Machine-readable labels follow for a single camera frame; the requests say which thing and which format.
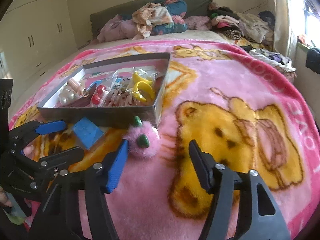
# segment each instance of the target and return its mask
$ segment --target electrical cord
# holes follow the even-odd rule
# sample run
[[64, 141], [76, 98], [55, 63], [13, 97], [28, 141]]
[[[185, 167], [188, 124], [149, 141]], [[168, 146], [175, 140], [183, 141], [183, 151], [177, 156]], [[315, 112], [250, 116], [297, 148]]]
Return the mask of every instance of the electrical cord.
[[250, 8], [250, 9], [248, 9], [248, 10], [244, 11], [243, 13], [245, 13], [245, 12], [247, 12], [247, 11], [250, 11], [250, 10], [252, 10], [252, 9], [258, 9], [258, 8], [263, 7], [263, 6], [266, 6], [266, 5], [268, 4], [268, 2], [269, 2], [269, 0], [265, 0], [264, 2], [262, 2], [261, 4], [259, 4], [258, 6], [256, 6], [256, 7], [252, 7], [252, 8]]

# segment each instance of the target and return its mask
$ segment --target fluffy pink ball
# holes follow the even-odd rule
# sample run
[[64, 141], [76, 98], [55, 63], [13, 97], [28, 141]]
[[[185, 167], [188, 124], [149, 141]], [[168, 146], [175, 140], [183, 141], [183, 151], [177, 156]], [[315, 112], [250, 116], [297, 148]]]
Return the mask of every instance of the fluffy pink ball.
[[[137, 145], [137, 138], [142, 134], [145, 134], [149, 140], [148, 148], [140, 148]], [[140, 127], [131, 126], [123, 138], [129, 141], [130, 154], [139, 158], [151, 158], [161, 146], [157, 130], [147, 121], [143, 121]]]

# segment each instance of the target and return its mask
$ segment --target cabinet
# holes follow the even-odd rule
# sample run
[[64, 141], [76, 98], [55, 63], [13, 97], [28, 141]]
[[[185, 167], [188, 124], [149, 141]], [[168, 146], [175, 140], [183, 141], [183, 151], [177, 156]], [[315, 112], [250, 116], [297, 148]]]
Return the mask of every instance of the cabinet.
[[75, 51], [67, 0], [29, 1], [9, 8], [0, 21], [0, 53], [14, 79], [14, 98], [39, 78], [43, 67]]

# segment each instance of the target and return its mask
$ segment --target gray headboard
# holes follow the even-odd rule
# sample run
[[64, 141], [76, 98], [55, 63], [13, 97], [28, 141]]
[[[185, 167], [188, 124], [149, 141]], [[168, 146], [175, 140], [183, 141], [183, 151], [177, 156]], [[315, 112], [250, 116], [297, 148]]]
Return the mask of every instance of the gray headboard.
[[[103, 11], [90, 15], [91, 30], [93, 39], [97, 38], [102, 27], [117, 14], [133, 14], [136, 10], [153, 0], [135, 0], [113, 6]], [[187, 13], [185, 18], [189, 16], [207, 16], [208, 5], [212, 0], [184, 0], [187, 3]]]

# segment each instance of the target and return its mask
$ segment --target gray box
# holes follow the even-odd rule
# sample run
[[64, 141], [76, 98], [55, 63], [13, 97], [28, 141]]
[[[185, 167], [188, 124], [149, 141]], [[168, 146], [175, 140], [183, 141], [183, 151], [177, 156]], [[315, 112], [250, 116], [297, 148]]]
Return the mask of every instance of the gray box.
[[[137, 64], [137, 67], [139, 68], [139, 64], [143, 65], [143, 63], [150, 60], [156, 60], [155, 62], [158, 64], [157, 70], [160, 73], [163, 73], [162, 76], [158, 77], [162, 79], [160, 80], [161, 87], [151, 106], [53, 107], [58, 100], [61, 88], [70, 78], [74, 78], [78, 81], [88, 73], [95, 73], [103, 70], [108, 71], [115, 68], [124, 69], [129, 62]], [[81, 118], [87, 117], [98, 126], [127, 128], [132, 124], [134, 116], [138, 116], [141, 120], [149, 121], [158, 128], [161, 119], [169, 61], [170, 53], [148, 53], [112, 58], [84, 65], [74, 71], [70, 76], [66, 77], [53, 91], [51, 91], [44, 100], [38, 104], [38, 110], [42, 117], [47, 121], [64, 120], [68, 123], [76, 123]]]

